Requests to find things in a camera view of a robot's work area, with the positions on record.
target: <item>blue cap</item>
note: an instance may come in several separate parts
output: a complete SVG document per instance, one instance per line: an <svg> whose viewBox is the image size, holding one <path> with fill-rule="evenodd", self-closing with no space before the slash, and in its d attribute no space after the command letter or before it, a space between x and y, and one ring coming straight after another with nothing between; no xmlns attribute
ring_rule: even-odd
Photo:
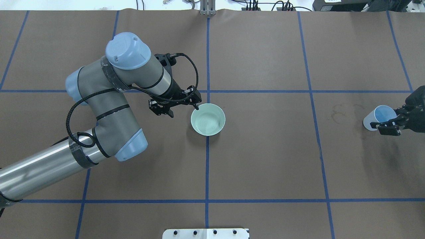
<svg viewBox="0 0 425 239"><path fill-rule="evenodd" d="M147 148L146 137L142 129L139 129L125 145L115 154L118 161L122 162L143 152Z"/></svg>
<svg viewBox="0 0 425 239"><path fill-rule="evenodd" d="M146 64L151 52L136 34L122 32L108 42L105 55L113 66L122 70L133 70Z"/></svg>
<svg viewBox="0 0 425 239"><path fill-rule="evenodd" d="M65 81L65 89L69 96L72 97L72 99L77 102L82 99L79 90L78 90L78 74L79 71L83 67L80 67L80 69L72 72Z"/></svg>

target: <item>cup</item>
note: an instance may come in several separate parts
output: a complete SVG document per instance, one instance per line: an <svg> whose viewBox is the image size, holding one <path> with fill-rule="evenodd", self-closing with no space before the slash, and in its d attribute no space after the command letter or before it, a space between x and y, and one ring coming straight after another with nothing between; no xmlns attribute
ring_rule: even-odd
<svg viewBox="0 0 425 239"><path fill-rule="evenodd" d="M212 136L220 132L226 122L223 110L210 103L202 104L194 110L190 117L193 129L204 136Z"/></svg>
<svg viewBox="0 0 425 239"><path fill-rule="evenodd" d="M363 120L363 125L366 129L370 131L376 131L378 129L372 128L370 123L372 122L387 122L391 119L394 119L397 117L396 112L389 106L386 105L380 105L376 107L372 112L370 112L365 119Z"/></svg>

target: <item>black band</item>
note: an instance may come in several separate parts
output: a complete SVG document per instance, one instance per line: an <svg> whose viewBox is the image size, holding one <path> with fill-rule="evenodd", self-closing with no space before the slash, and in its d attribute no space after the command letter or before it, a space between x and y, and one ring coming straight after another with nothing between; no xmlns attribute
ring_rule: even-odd
<svg viewBox="0 0 425 239"><path fill-rule="evenodd" d="M153 85L151 85L151 86L148 86L148 87L141 87L142 89L150 89L150 88L153 88L153 87L155 87L157 84L159 84L160 82L161 82L161 80L162 80L162 78L164 77L164 68L162 68L162 74L161 74L161 76L159 77L159 80L157 81L157 82L155 82L155 84L153 84Z"/></svg>
<svg viewBox="0 0 425 239"><path fill-rule="evenodd" d="M108 115L110 115L110 114L113 114L113 113L115 113L115 112L118 112L118 111L120 111L120 110L123 110L123 109L125 109L125 108L129 108L129 107L130 107L130 106L129 106L128 104L126 104L126 105L119 106L119 107L117 107L117 108L115 108L115 109L111 109L110 111L107 111L107 112L105 112L105 113L103 113L103 114L99 115L98 117L96 117L96 120L100 120L101 118L104 118L104 117L106 117L106 116L108 116Z"/></svg>
<svg viewBox="0 0 425 239"><path fill-rule="evenodd" d="M71 138L68 140L69 149L71 150L72 156L75 161L83 168L91 168L99 163L94 163L91 159L86 156L80 145L76 144Z"/></svg>
<svg viewBox="0 0 425 239"><path fill-rule="evenodd" d="M103 156L105 156L105 158L110 158L110 156L105 152L105 150L103 150L102 146L99 143L99 140L97 139L97 136L96 136L96 127L94 127L93 129L91 129L91 134L94 137L94 143L97 145L99 151L103 154Z"/></svg>
<svg viewBox="0 0 425 239"><path fill-rule="evenodd" d="M103 74L105 74L106 78L112 84L112 86L119 92L125 92L130 90L128 85L126 85L116 74L113 69L111 63L108 61L106 56L102 56L100 58L100 66L102 68Z"/></svg>

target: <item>gray robot arm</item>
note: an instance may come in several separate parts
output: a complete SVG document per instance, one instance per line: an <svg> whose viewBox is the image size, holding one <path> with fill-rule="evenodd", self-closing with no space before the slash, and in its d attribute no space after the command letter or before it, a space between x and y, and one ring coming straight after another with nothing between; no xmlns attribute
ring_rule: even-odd
<svg viewBox="0 0 425 239"><path fill-rule="evenodd" d="M98 125L76 134L68 128L68 140L0 169L0 208L111 156L125 161L144 151L147 141L124 91L137 89L152 96L149 107L157 115L173 117L170 108L178 104L193 105L197 109L197 103L201 102L197 85L183 91L172 77L170 67L179 55L184 54L152 55L135 34L124 32L108 43L105 56L68 76L68 94L76 102L91 107ZM101 91L105 93L83 101Z"/></svg>

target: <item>metallic tube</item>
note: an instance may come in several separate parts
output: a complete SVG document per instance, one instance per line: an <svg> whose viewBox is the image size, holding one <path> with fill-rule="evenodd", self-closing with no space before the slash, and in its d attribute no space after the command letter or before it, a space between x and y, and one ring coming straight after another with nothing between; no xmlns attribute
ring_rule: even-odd
<svg viewBox="0 0 425 239"><path fill-rule="evenodd" d="M79 139L85 144L91 143L88 137ZM84 151L95 163L106 159L96 145ZM0 169L0 193L8 200L19 201L82 170L84 168L75 161L68 141L65 140ZM5 206L8 205L4 204L4 200L0 200L0 208Z"/></svg>

